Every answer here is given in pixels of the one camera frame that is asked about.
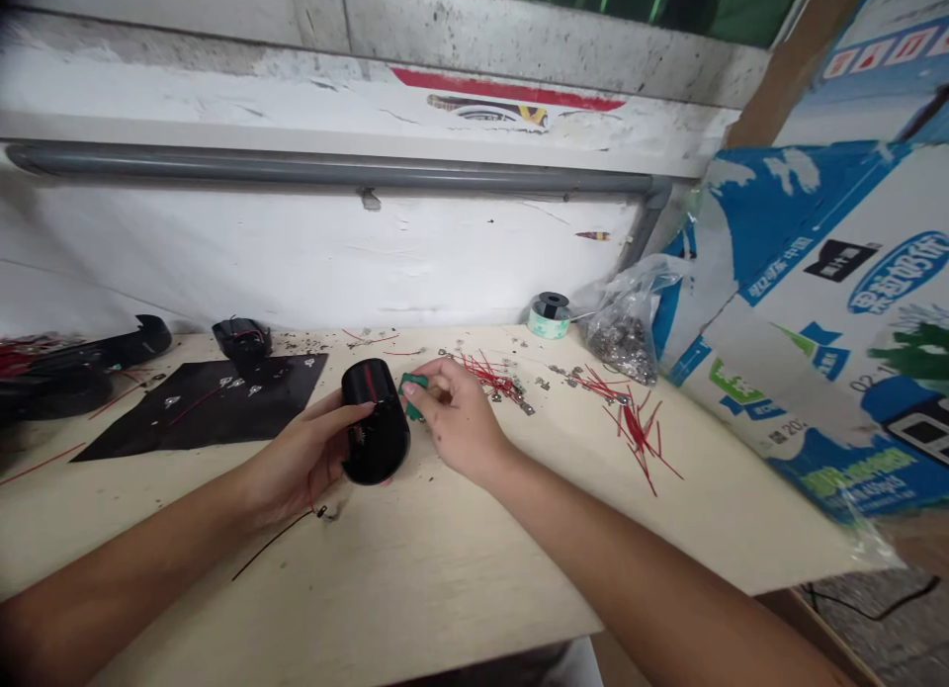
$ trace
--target black wire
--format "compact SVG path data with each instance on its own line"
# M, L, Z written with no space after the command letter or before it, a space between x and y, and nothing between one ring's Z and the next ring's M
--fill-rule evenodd
M244 570L247 568L247 566L249 566L251 563L253 563L255 560L257 560L257 557L259 557L261 554L263 554L263 553L267 550L267 547L269 547L269 546L270 546L271 544L273 544L275 541L277 541L278 539L280 539L280 538L281 538L284 534L286 534L288 531L290 531L291 529L293 529L294 526L296 526L297 522L298 522L300 519L302 519L302 518L305 517L305 516L309 516L310 514L312 514L311 511L308 511L308 512L306 512L305 514L301 514L299 517L297 517L296 519L294 519L290 524L288 524L286 527L284 527L284 528L280 531L280 534L278 534L278 535L275 536L273 539L271 539L269 542L267 542L266 544L264 544L263 548L262 548L259 552L257 552L256 554L254 554L254 556L251 557L250 561L248 561L247 563L245 563L245 564L244 564L244 567L243 567L240 571L238 571L237 573L234 574L234 577L231 579L231 582L237 580L237 576L239 576L241 573L243 573Z
M941 581L942 581L942 579L941 579L939 576L933 576L932 578L929 579L929 582L926 583L922 588L920 588L920 589L917 590L917 591L913 591L912 593L910 593L910 594L908 594L908 595L905 595L903 598L901 598L901 599L898 600L897 602L893 603L893 604L890 605L889 607L884 608L881 613L879 613L878 615L875 615L875 616L872 616L872 615L870 615L869 613L865 613L865 612L862 611L860 608L857 608L857 606L851 605L850 603L847 603L846 601L841 600L841 599L839 599L839 598L837 598L837 597L835 597L835 596L830 596L830 595L827 595L826 593L819 593L819 592L815 591L815 590L814 590L814 585L813 585L812 583L809 583L809 584L808 584L809 587L808 587L807 591L808 591L808 593L809 593L810 596L811 596L812 602L814 603L815 611L817 610L817 602L818 602L817 599L818 599L818 598L822 598L823 600L828 600L828 601L830 601L831 603L836 603L837 605L842 605L844 608L849 608L849 609L852 610L854 613L858 613L858 614L860 614L861 616L863 616L864 618L866 618L868 621L873 621L874 623L879 623L880 621L883 621L883 620L886 620L887 618L889 618L891 615L893 615L896 611L898 611L899 609L901 609L901 608L902 608L904 605L906 605L907 603L910 603L910 602L916 600L917 598L922 598L924 595L927 595L927 594L929 594L929 593L932 593L932 591L934 591L934 590L936 589L936 587L939 585L939 583L940 583Z
M820 615L820 608L818 608L818 597L814 593L814 584L808 583L807 587L808 595L811 596L811 607L814 608L814 612Z

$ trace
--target green tool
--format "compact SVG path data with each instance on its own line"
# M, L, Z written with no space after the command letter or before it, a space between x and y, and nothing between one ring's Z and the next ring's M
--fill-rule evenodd
M402 392L402 386L405 385L406 381L410 381L414 384L418 384L419 386L422 386L423 388L428 388L428 379L425 378L424 376L413 376L412 374L402 374L402 380L398 384L399 395L405 395L405 393ZM408 415L409 420L422 419L422 414L418 411L418 408L412 405L411 403L409 403L405 407L405 414Z

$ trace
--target solder wire spool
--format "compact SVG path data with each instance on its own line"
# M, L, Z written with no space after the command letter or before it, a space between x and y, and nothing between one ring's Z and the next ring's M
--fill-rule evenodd
M541 292L531 301L527 327L536 336L559 339L566 336L570 328L570 300L556 292Z

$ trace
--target plastic bag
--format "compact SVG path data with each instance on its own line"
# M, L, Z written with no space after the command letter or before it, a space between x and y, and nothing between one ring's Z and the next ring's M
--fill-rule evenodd
M583 330L594 356L644 386L657 380L652 343L652 296L676 284L692 263L654 254L618 274Z

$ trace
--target black sheet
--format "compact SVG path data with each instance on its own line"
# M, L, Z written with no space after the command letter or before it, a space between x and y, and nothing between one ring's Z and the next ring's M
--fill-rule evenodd
M72 462L272 440L306 407L326 359L272 357L243 378L230 361L182 364Z

